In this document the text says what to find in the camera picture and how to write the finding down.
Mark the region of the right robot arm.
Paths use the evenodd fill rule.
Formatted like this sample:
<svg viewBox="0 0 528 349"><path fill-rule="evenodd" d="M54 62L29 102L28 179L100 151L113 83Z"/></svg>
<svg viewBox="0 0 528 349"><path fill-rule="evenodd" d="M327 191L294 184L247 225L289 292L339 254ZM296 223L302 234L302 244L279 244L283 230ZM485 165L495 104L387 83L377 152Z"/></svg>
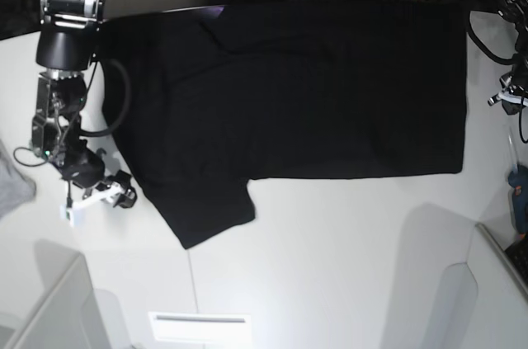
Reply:
<svg viewBox="0 0 528 349"><path fill-rule="evenodd" d="M104 130L82 128L81 112L91 82L84 79L89 64L97 64L98 33L106 0L40 0L40 38L35 60L44 68L38 78L29 150L52 165L66 183L65 212L99 200L129 209L137 200L129 173L106 174L104 149L92 151L90 138L111 134L131 106L130 76L115 59L105 60L121 76L125 95L115 120Z"/></svg>

